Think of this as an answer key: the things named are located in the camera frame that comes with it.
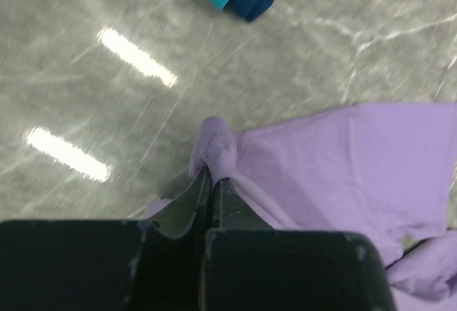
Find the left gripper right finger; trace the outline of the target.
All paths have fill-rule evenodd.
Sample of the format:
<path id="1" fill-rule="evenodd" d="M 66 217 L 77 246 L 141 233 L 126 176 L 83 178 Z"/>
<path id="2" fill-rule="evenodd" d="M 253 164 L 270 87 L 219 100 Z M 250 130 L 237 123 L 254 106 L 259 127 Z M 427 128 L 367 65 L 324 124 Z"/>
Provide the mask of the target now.
<path id="1" fill-rule="evenodd" d="M 383 263 L 358 233 L 266 224 L 225 179 L 203 258 L 205 310 L 394 310 Z"/>

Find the purple t shirt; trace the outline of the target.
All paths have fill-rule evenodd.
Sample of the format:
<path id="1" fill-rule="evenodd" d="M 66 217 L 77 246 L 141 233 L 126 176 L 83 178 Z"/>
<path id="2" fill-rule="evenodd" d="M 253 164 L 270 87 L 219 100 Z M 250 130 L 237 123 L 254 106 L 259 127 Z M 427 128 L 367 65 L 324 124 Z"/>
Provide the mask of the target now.
<path id="1" fill-rule="evenodd" d="M 454 310 L 455 167 L 454 103 L 362 103 L 240 133 L 207 118 L 189 173 L 229 179 L 275 229 L 367 236 L 399 310 Z"/>

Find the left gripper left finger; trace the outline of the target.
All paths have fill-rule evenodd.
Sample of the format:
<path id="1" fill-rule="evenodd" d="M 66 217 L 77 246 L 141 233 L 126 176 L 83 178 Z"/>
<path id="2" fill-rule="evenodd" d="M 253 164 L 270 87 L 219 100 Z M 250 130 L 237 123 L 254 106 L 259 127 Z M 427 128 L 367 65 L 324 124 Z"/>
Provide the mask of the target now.
<path id="1" fill-rule="evenodd" d="M 145 220 L 2 222 L 1 308 L 192 308 L 210 194 L 202 170 Z"/>

